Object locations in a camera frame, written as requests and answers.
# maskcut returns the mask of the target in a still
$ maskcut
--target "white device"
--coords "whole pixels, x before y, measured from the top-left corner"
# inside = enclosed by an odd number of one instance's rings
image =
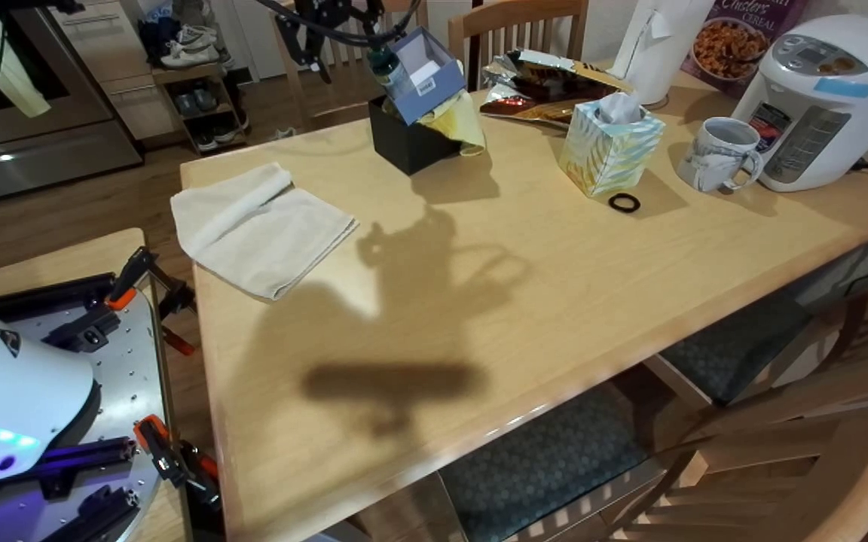
[[[26,472],[89,391],[89,361],[0,321],[0,480]]]
[[[711,3],[638,0],[610,72],[624,79],[630,92],[644,106],[666,99]]]
[[[843,177],[868,154],[868,14],[815,17],[785,32],[732,116],[761,134],[766,185]]]

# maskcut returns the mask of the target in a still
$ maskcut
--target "tissue box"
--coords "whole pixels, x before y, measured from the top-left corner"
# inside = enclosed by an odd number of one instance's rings
[[[661,144],[666,122],[626,92],[580,102],[559,149],[559,167],[589,193],[630,188]]]
[[[464,90],[458,59],[424,29],[410,32],[396,48],[393,102],[404,122],[417,122]]]
[[[371,99],[373,149],[404,174],[412,174],[461,149],[458,141],[449,141],[421,122],[407,126],[397,110],[384,110],[384,99],[385,97]]]

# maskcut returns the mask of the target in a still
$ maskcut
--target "wooden table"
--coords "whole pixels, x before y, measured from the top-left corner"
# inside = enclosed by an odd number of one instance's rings
[[[139,228],[114,231],[88,245],[41,252],[26,261],[0,267],[0,295],[66,282],[92,274],[117,274],[122,261],[141,248]],[[181,542],[185,507],[172,485],[160,485],[152,509],[141,509],[134,540]]]
[[[185,185],[280,161],[361,220],[275,303],[195,267],[228,534],[305,540],[868,245],[868,174],[684,185],[671,158],[721,110],[679,82],[630,217],[568,179],[559,138],[487,116],[487,154],[417,177],[366,120],[187,161]]]

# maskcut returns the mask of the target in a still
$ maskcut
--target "gray chair cushion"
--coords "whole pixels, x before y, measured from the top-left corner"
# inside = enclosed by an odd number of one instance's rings
[[[526,420],[442,471],[472,542],[507,540],[649,460],[607,389]]]
[[[713,403],[732,403],[812,321],[799,282],[701,327],[662,353]]]

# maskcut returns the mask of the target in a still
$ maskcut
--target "napkin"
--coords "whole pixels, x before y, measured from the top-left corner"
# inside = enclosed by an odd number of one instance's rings
[[[185,252],[227,282],[280,298],[321,261],[355,220],[291,185],[280,164],[259,164],[222,183],[168,199]]]

